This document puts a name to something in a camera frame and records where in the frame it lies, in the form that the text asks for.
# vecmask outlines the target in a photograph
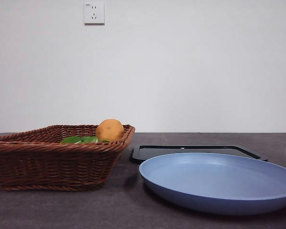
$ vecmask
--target white wall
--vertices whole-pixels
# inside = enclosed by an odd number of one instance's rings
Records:
[[[286,132],[286,0],[0,0],[0,132]]]

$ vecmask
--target leafy green vegetable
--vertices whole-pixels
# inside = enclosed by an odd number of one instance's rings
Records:
[[[78,137],[78,136],[72,136],[72,137],[67,137],[61,141],[61,143],[93,143],[93,142],[99,142],[99,139],[96,136],[83,136],[83,137]]]
[[[89,142],[98,142],[99,139],[95,136],[90,137],[90,136],[84,136],[82,137],[82,143],[89,143]]]
[[[67,137],[61,141],[61,143],[78,143],[82,142],[82,139],[78,136]]]

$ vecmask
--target dark countertop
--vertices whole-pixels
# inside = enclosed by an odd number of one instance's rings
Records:
[[[99,190],[0,190],[0,229],[286,229],[286,208],[256,216],[218,216],[161,199],[143,183],[139,165],[130,161],[136,145],[237,145],[286,167],[286,134],[135,133]]]

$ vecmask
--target electrical socket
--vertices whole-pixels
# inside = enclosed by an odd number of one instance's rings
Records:
[[[103,2],[90,2],[84,4],[84,23],[105,24],[105,7]]]

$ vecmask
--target basket rim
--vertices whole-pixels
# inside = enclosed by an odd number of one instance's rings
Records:
[[[98,126],[98,125],[50,125],[47,127],[35,129],[35,130],[29,130],[24,132],[19,132],[15,134],[10,135],[4,135],[0,136],[1,138],[6,137],[18,137],[20,135],[28,135],[33,134],[39,131],[42,131],[44,129],[49,128],[55,128],[55,127],[84,127],[84,126]],[[123,125],[124,127],[128,127],[127,131],[123,134],[123,136],[114,142],[93,142],[93,143],[84,143],[84,144],[74,144],[74,143],[49,143],[49,142],[22,142],[22,141],[0,141],[0,145],[48,145],[48,146],[67,146],[67,147],[74,147],[74,148],[89,148],[89,147],[95,147],[95,146],[109,146],[109,145],[119,145],[123,144],[124,141],[131,135],[132,131],[135,131],[135,128],[131,125]]]

